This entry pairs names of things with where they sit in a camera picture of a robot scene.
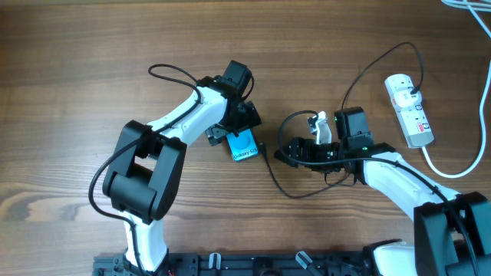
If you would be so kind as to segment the turquoise Galaxy S25 smartphone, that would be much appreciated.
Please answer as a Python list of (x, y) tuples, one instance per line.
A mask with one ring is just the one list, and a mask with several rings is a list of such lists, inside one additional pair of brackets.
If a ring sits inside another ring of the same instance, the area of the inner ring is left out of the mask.
[(235, 162), (240, 162), (259, 154), (257, 144), (250, 129), (243, 130), (238, 136), (230, 133), (226, 136), (226, 139), (231, 150), (232, 159)]

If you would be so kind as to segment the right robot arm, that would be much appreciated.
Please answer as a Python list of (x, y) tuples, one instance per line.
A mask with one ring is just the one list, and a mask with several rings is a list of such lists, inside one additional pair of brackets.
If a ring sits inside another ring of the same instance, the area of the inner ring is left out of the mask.
[(331, 141), (323, 113), (311, 110), (309, 116), (316, 137), (284, 143), (279, 132), (275, 158), (324, 174), (343, 170), (388, 197), (413, 222), (413, 245), (395, 239), (364, 248), (364, 274), (490, 273), (490, 202), (484, 195), (446, 188), (413, 168), (392, 146), (375, 143), (361, 107), (335, 112), (337, 142)]

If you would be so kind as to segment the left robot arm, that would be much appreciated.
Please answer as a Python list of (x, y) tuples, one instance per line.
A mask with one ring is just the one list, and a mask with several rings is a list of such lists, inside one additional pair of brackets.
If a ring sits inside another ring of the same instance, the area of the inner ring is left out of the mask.
[(176, 109), (150, 123), (128, 122), (113, 155), (94, 175), (125, 224), (127, 250), (116, 257), (125, 275), (171, 275), (163, 217), (180, 186), (186, 151), (201, 134), (212, 146), (226, 140), (233, 159), (254, 156), (251, 129), (261, 119), (247, 96), (254, 87), (252, 72), (230, 61), (224, 73), (186, 86), (192, 93)]

